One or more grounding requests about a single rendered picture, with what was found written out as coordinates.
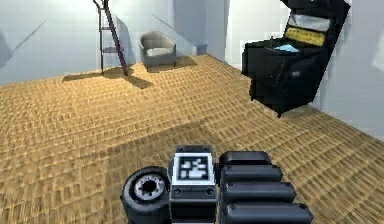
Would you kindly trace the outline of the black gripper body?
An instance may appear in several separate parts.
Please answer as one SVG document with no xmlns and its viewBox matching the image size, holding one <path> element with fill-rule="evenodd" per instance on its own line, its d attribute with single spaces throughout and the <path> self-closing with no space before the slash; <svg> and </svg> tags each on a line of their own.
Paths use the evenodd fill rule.
<svg viewBox="0 0 384 224">
<path fill-rule="evenodd" d="M 148 166 L 132 173 L 121 191 L 121 202 L 128 224 L 169 224 L 167 170 Z"/>
</svg>

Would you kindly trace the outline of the dark purple ladder shelf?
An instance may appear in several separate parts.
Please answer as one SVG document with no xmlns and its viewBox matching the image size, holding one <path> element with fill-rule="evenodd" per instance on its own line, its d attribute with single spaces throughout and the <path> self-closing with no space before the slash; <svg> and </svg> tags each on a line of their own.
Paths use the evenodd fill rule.
<svg viewBox="0 0 384 224">
<path fill-rule="evenodd" d="M 100 52 L 100 69 L 104 73 L 104 55 L 116 54 L 118 56 L 123 74 L 128 75 L 126 60 L 123 55 L 124 49 L 120 44 L 116 26 L 114 24 L 112 13 L 109 7 L 109 0 L 92 0 L 97 9 L 98 14 L 98 33 L 99 33 L 99 52 Z M 113 46 L 105 46 L 103 40 L 103 32 L 109 31 L 113 40 Z"/>
</svg>

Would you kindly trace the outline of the black cabinet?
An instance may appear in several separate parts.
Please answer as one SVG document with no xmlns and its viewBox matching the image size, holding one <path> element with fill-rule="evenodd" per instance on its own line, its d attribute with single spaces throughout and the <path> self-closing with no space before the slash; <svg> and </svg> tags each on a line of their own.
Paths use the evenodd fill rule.
<svg viewBox="0 0 384 224">
<path fill-rule="evenodd" d="M 289 27 L 322 33 L 315 46 L 286 38 L 247 43 L 241 73 L 251 79 L 249 95 L 278 115 L 311 103 L 330 61 L 351 5 L 345 0 L 280 0 L 290 9 Z M 275 50 L 290 44 L 300 52 Z"/>
</svg>

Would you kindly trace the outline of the light blue cloth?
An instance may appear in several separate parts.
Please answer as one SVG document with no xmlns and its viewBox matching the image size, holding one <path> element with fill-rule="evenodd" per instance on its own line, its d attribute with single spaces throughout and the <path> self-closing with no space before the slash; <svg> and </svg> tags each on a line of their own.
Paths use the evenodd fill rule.
<svg viewBox="0 0 384 224">
<path fill-rule="evenodd" d="M 293 52 L 293 53 L 300 52 L 300 50 L 298 50 L 297 48 L 295 48 L 294 46 L 292 46 L 290 44 L 285 44 L 285 45 L 277 46 L 274 49 L 275 50 L 280 50 L 280 51 L 286 51 L 286 52 Z"/>
</svg>

